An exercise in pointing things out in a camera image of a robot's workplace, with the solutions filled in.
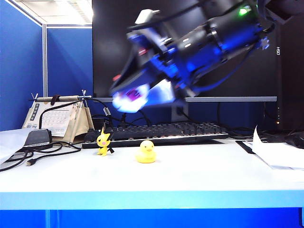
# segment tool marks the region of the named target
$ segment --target pichu figure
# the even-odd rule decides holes
[[[108,148],[108,145],[111,142],[112,133],[104,133],[104,128],[102,128],[100,136],[96,139],[97,145],[99,146],[98,155],[106,156],[107,152],[114,152],[112,148]]]

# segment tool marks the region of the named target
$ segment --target yellow rubber duck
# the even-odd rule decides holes
[[[152,163],[156,160],[156,153],[154,152],[154,144],[150,140],[142,141],[139,151],[135,158],[140,163]]]
[[[96,139],[97,145],[99,146],[98,149],[98,155],[102,155],[102,156],[106,156],[106,153],[108,152],[108,150],[110,150],[111,153],[114,152],[114,150],[112,148],[107,148],[107,146],[110,144],[110,140],[108,140],[108,138],[110,137],[110,134],[105,134],[104,133],[104,128],[102,128],[100,136],[98,136],[98,138]]]

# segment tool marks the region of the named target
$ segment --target mouse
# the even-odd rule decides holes
[[[297,148],[304,149],[304,132],[295,132],[285,136],[285,142]]]

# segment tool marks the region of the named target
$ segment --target white desk surface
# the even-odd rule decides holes
[[[0,173],[0,209],[304,207],[304,182],[292,171],[282,176],[233,140],[219,141],[157,146],[151,164],[135,160],[139,147],[23,163]]]

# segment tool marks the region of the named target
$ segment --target black mechanical keyboard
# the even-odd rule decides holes
[[[139,146],[143,140],[155,145],[200,143],[211,139],[228,137],[225,129],[212,123],[170,123],[152,126],[107,127],[105,133],[113,133],[110,147]],[[89,130],[82,147],[98,148],[96,143],[100,130]]]

